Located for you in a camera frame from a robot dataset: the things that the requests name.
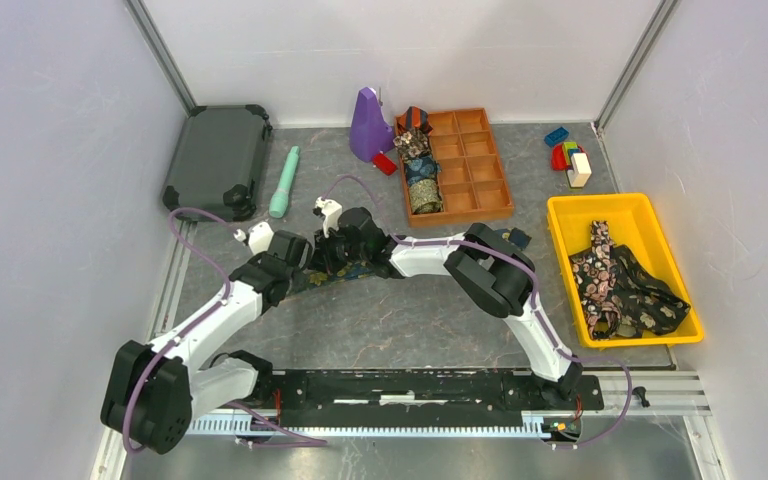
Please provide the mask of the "navy yellow floral tie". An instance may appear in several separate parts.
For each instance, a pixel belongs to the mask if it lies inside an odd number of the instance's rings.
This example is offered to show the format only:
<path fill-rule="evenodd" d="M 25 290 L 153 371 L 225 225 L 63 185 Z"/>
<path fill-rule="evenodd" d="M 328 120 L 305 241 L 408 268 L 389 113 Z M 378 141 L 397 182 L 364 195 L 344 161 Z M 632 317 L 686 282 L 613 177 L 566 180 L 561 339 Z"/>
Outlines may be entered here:
<path fill-rule="evenodd" d="M 502 228 L 495 232 L 520 251 L 524 251 L 532 240 L 531 236 L 519 228 Z M 375 273 L 365 262 L 349 263 L 335 273 L 305 271 L 293 280 L 288 296 L 368 277 L 375 277 Z"/>

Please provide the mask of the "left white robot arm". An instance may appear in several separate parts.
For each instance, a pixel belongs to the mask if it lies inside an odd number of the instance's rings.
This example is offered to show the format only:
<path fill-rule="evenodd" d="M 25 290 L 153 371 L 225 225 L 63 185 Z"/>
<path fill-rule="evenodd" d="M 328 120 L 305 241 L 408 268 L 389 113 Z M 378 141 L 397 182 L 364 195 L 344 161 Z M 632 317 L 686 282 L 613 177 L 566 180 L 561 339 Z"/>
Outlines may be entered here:
<path fill-rule="evenodd" d="M 196 313 L 147 344 L 128 341 L 116 352 L 100 419 L 121 433 L 128 452 L 165 454 L 192 420 L 234 400 L 257 408 L 272 399 L 271 362 L 237 351 L 204 364 L 232 334 L 286 297 L 312 247 L 294 233 L 257 229 L 248 245 L 252 257 Z"/>

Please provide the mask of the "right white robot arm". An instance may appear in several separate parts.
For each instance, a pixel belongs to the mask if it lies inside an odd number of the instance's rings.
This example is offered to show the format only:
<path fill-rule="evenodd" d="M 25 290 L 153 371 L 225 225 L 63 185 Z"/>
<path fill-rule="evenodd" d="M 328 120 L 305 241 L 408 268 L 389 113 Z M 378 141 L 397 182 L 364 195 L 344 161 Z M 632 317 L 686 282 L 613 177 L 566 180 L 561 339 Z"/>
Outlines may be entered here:
<path fill-rule="evenodd" d="M 383 279 L 452 278 L 486 314 L 502 319 L 525 351 L 540 400 L 562 408 L 578 393 L 583 368 L 559 339 L 542 306 L 531 260 L 499 233 L 474 223 L 461 234 L 418 239 L 386 234 L 364 207 L 319 199 L 310 269 L 335 274 L 363 263 Z"/>

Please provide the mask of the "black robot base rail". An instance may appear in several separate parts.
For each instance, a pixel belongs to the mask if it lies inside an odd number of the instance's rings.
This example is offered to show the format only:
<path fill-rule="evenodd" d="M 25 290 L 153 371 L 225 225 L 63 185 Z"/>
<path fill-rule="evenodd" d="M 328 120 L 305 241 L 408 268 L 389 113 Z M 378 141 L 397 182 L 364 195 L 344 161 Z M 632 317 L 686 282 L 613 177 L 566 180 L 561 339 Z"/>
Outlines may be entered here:
<path fill-rule="evenodd" d="M 605 402 L 594 375 L 567 393 L 528 370 L 275 370 L 242 405 L 284 428 L 372 430 L 517 427 L 525 412 L 570 416 Z"/>

